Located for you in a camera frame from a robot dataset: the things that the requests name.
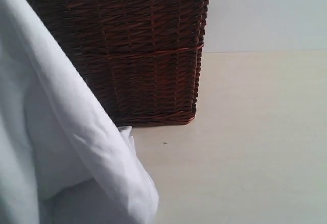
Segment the white t-shirt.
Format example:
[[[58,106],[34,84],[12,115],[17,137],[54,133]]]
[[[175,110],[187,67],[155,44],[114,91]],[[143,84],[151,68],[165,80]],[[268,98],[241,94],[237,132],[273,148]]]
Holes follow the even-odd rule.
[[[158,192],[26,0],[1,0],[1,223],[152,223]]]

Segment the dark red wicker basket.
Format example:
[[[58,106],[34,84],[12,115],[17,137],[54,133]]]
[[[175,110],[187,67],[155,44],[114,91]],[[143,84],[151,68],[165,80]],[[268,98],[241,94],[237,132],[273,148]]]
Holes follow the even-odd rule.
[[[118,126],[191,122],[209,0],[28,0]]]

